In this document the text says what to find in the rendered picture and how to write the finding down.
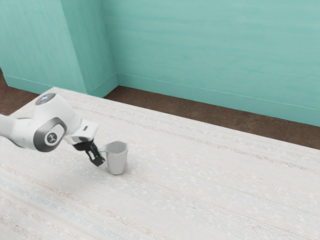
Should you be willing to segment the white faceted mug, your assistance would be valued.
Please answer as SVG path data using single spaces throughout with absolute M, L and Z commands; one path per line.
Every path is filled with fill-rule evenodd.
M 99 152 L 105 159 L 99 167 L 112 175 L 122 175 L 127 168 L 128 145 L 122 141 L 113 141 L 103 145 Z

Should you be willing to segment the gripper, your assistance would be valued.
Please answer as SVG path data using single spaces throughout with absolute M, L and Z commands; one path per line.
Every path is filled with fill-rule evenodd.
M 72 145 L 77 151 L 86 151 L 91 163 L 99 167 L 105 161 L 96 144 L 91 141 L 83 141 Z

